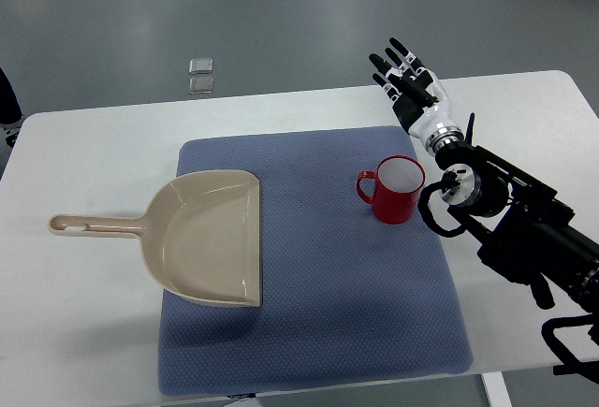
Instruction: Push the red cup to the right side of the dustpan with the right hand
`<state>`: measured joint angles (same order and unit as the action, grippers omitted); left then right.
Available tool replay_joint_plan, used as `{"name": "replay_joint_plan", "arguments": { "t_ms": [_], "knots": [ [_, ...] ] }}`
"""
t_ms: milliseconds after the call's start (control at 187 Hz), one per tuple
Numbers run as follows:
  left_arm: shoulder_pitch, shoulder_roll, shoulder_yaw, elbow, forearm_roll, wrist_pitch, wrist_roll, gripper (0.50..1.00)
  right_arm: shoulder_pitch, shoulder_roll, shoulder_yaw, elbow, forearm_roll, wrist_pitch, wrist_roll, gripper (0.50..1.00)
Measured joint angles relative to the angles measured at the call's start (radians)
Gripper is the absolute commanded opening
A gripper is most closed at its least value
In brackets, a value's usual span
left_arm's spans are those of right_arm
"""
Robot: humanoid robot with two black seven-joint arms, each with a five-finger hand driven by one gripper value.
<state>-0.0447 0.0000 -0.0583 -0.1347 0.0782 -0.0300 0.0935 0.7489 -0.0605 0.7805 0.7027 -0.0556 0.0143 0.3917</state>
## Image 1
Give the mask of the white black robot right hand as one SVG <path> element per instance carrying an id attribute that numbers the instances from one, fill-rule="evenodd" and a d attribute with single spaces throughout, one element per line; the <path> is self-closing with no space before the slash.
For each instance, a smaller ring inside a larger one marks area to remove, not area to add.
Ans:
<path id="1" fill-rule="evenodd" d="M 440 80 L 398 39 L 391 38 L 385 56 L 369 55 L 373 80 L 383 89 L 403 130 L 420 140 L 426 152 L 464 140 L 452 119 L 452 106 Z"/>

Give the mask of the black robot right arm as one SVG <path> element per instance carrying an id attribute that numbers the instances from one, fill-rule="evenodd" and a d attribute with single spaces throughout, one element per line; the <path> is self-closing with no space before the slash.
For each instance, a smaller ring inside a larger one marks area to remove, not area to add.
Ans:
<path id="1" fill-rule="evenodd" d="M 443 171 L 425 187 L 417 208 L 425 225 L 445 238 L 470 233 L 477 255 L 511 283 L 530 287 L 537 306 L 554 307 L 556 284 L 583 315 L 547 320 L 541 335 L 560 360 L 557 375 L 577 373 L 597 382 L 598 363 L 583 362 L 557 337 L 559 329 L 586 327 L 598 340 L 598 245 L 573 227 L 574 211 L 553 188 L 500 156 L 472 144 L 471 129 L 437 124 L 426 150 Z"/>

